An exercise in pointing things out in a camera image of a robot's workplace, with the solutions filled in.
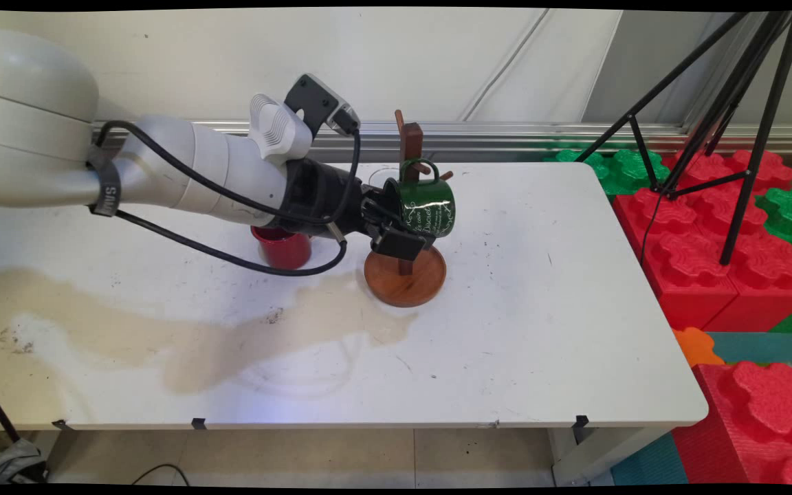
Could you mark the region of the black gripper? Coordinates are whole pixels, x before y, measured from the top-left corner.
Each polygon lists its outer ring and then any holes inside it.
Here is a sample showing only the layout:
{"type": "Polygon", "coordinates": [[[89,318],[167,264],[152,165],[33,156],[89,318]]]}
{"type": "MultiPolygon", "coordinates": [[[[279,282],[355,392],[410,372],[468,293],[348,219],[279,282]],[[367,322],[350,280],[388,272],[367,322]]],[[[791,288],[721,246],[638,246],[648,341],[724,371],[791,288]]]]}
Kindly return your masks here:
{"type": "Polygon", "coordinates": [[[434,235],[398,226],[404,225],[399,182],[384,182],[382,187],[362,183],[357,177],[349,182],[348,171],[312,159],[289,160],[285,165],[287,182],[281,210],[292,215],[328,217],[336,213],[343,192],[348,191],[348,201],[336,225],[343,235],[366,235],[368,223],[373,253],[415,262],[436,241],[434,235]]]}

